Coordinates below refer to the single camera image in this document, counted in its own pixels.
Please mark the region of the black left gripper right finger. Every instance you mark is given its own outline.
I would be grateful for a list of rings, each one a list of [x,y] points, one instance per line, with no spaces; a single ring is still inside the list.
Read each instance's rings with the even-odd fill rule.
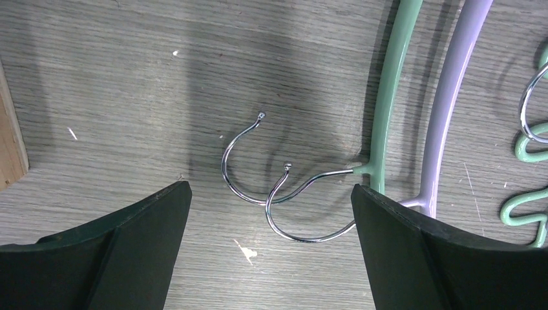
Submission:
[[[351,201],[377,309],[547,308],[547,249],[458,229],[362,185]]]

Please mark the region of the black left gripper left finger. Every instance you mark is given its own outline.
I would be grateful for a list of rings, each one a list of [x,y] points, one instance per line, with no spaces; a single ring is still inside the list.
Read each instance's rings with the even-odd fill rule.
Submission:
[[[2,309],[163,309],[192,191],[177,181],[36,243],[1,246]]]

